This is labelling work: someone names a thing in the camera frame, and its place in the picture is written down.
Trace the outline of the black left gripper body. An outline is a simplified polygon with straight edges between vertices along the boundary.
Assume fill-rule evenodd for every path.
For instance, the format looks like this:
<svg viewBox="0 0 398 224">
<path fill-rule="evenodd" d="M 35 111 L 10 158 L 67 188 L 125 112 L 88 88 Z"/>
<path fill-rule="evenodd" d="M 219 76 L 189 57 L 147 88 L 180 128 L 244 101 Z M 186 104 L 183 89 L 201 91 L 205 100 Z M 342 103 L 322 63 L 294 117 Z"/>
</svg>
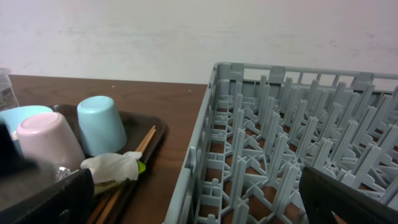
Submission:
<svg viewBox="0 0 398 224">
<path fill-rule="evenodd" d="M 21 156 L 7 126 L 1 124 L 1 210 L 41 192 L 55 183 L 54 167 Z"/>
</svg>

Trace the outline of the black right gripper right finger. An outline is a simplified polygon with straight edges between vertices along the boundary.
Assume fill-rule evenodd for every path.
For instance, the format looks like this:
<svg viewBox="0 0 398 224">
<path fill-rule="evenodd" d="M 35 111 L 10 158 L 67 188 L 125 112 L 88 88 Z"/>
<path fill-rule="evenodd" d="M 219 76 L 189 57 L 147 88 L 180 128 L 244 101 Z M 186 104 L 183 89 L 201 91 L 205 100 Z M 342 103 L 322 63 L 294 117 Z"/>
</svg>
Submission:
<svg viewBox="0 0 398 224">
<path fill-rule="evenodd" d="M 299 192 L 310 224 L 397 223 L 397 211 L 332 179 L 312 167 L 304 167 Z"/>
</svg>

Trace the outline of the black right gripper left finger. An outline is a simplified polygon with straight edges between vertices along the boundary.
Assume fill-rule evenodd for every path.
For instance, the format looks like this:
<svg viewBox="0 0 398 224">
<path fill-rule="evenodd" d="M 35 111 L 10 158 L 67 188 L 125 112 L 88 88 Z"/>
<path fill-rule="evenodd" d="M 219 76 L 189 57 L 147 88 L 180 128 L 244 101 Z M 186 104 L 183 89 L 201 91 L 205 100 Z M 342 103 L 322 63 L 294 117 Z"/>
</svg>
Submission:
<svg viewBox="0 0 398 224">
<path fill-rule="evenodd" d="M 86 223 L 93 203 L 90 170 L 81 169 L 1 210 L 1 223 Z"/>
</svg>

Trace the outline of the light blue bowl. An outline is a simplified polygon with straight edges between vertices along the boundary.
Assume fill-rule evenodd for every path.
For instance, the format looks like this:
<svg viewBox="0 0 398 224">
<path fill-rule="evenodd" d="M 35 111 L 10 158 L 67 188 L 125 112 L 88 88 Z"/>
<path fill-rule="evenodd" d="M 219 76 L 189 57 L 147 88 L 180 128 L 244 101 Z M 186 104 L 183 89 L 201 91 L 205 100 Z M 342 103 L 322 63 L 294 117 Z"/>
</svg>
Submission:
<svg viewBox="0 0 398 224">
<path fill-rule="evenodd" d="M 9 135 L 12 142 L 17 150 L 17 152 L 22 155 L 21 146 L 19 144 L 18 136 L 16 134 L 16 129 L 25 119 L 42 113 L 52 112 L 53 109 L 47 106 L 40 105 L 30 105 L 30 106 L 20 106 L 17 108 L 12 108 L 1 112 L 1 121 L 3 121 L 9 131 Z"/>
</svg>

